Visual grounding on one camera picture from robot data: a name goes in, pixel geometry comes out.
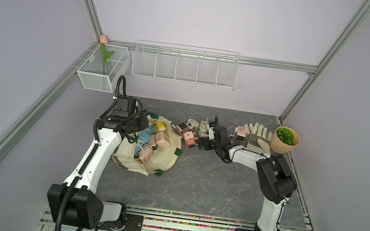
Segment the green pencil sharpener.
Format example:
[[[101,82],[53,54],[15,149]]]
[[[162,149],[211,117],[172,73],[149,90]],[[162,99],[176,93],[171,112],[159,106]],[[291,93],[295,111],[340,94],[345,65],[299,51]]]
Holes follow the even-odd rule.
[[[208,134],[208,124],[209,124],[209,119],[203,120],[200,122],[200,126],[198,129],[198,136],[202,137],[203,135]]]

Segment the beige pencil sharpener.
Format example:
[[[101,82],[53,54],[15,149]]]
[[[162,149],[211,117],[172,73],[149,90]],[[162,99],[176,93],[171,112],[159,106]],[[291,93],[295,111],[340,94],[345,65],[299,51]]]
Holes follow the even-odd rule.
[[[187,125],[189,126],[189,128],[192,132],[196,132],[200,127],[200,122],[198,122],[196,119],[190,118],[188,120]]]

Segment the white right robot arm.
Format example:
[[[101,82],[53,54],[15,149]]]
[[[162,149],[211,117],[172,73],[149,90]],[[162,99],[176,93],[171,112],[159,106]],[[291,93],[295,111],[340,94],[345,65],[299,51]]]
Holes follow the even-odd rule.
[[[238,163],[257,173],[264,201],[255,231],[279,231],[284,207],[298,187],[283,155],[248,149],[233,138],[203,136],[196,142],[199,149],[214,151],[224,163]]]

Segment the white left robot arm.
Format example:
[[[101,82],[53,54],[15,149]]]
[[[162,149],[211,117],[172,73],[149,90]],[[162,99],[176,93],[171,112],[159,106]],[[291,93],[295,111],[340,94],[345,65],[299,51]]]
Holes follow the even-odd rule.
[[[99,224],[124,227],[126,205],[99,199],[97,185],[114,151],[128,141],[128,135],[145,130],[148,125],[144,112],[128,118],[107,115],[96,119],[94,140],[80,163],[62,184],[51,185],[47,192],[56,224],[85,229],[94,229]]]

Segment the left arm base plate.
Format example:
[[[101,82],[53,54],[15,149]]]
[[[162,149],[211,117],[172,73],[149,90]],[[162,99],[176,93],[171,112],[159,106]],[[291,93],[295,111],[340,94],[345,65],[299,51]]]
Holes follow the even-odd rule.
[[[116,221],[100,223],[98,228],[106,231],[141,231],[143,222],[142,215],[126,213],[126,215],[122,214]]]

